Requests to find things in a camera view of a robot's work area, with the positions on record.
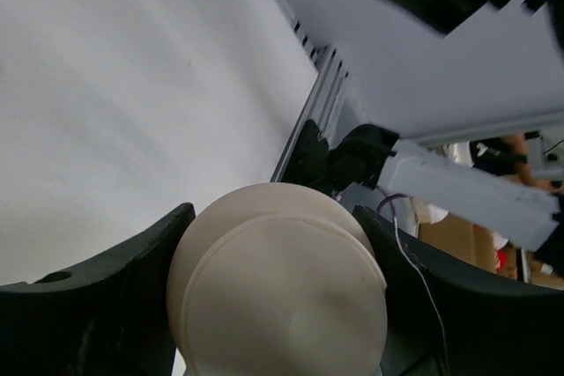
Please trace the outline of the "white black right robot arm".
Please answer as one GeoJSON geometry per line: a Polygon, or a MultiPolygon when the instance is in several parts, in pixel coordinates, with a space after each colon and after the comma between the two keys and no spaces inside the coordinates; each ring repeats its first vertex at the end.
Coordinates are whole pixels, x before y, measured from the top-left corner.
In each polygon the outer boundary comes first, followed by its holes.
{"type": "MultiPolygon", "coordinates": [[[[383,0],[439,35],[467,29],[486,5],[501,9],[511,0],[383,0]]],[[[529,11],[546,8],[557,44],[563,42],[563,0],[524,0],[529,11]]],[[[532,40],[509,36],[502,23],[460,52],[444,55],[415,48],[404,37],[412,75],[420,75],[411,94],[396,103],[404,117],[453,121],[469,136],[498,131],[501,122],[522,111],[538,116],[545,99],[532,88],[540,75],[542,52],[532,40]]],[[[477,166],[438,156],[415,141],[366,125],[360,137],[345,143],[367,160],[360,182],[414,196],[508,237],[556,271],[563,269],[563,194],[525,182],[515,185],[477,166]]]]}

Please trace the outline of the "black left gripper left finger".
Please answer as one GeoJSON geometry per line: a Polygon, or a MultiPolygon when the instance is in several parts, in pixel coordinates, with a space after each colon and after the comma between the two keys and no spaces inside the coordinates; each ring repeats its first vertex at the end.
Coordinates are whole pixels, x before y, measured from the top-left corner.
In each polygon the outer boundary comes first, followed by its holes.
{"type": "Polygon", "coordinates": [[[195,217],[183,203],[140,234],[33,284],[1,288],[3,375],[169,375],[167,276],[195,217]]]}

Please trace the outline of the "cream bottle white cap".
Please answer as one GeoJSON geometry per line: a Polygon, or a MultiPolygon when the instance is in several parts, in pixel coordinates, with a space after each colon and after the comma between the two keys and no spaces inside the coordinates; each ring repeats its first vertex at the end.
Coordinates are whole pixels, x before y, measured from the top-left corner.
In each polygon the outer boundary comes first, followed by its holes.
{"type": "Polygon", "coordinates": [[[374,375],[386,288],[349,211],[310,188],[261,183],[189,225],[167,314],[189,375],[374,375]]]}

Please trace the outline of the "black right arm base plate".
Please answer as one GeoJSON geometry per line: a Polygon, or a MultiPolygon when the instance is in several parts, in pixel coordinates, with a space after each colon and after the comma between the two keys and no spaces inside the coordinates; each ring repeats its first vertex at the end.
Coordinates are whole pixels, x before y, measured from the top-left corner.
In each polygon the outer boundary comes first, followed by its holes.
{"type": "Polygon", "coordinates": [[[288,160],[283,181],[332,196],[334,165],[323,133],[315,121],[306,120],[288,160]]]}

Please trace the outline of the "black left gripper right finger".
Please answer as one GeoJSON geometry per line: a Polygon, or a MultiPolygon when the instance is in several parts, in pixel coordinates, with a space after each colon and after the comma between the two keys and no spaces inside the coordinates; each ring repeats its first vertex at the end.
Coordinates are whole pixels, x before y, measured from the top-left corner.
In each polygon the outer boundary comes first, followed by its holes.
{"type": "Polygon", "coordinates": [[[387,281],[385,375],[561,375],[563,293],[497,276],[353,210],[387,281]]]}

